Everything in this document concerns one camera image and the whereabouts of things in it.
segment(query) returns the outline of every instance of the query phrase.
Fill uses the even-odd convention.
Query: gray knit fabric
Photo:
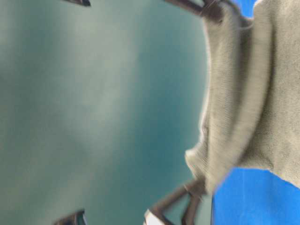
[[[258,0],[252,18],[218,4],[221,24],[202,19],[208,89],[187,165],[211,195],[233,167],[269,170],[300,188],[299,0]]]

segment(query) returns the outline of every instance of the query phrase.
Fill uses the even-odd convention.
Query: blue surface
[[[253,16],[255,0],[235,0]],[[213,196],[214,225],[300,225],[300,190],[269,171],[235,168]]]

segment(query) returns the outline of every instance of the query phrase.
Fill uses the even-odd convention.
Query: dark green backdrop
[[[161,0],[0,0],[0,224],[142,224],[192,178],[205,74],[201,19]]]

